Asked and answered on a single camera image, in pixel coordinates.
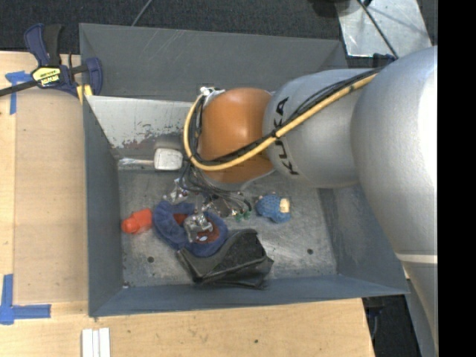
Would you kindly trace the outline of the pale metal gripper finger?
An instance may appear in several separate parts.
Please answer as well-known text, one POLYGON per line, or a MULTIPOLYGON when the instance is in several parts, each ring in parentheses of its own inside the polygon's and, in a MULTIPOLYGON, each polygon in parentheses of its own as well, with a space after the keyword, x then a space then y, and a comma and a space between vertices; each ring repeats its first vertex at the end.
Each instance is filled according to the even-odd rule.
POLYGON ((169 193, 163 195, 163 200, 172 205, 177 205, 185 201, 185 190, 175 186, 169 193))
POLYGON ((204 213, 194 213, 188 216, 184 222, 184 229, 190 242, 208 238, 208 234, 213 232, 213 225, 207 220, 204 213))

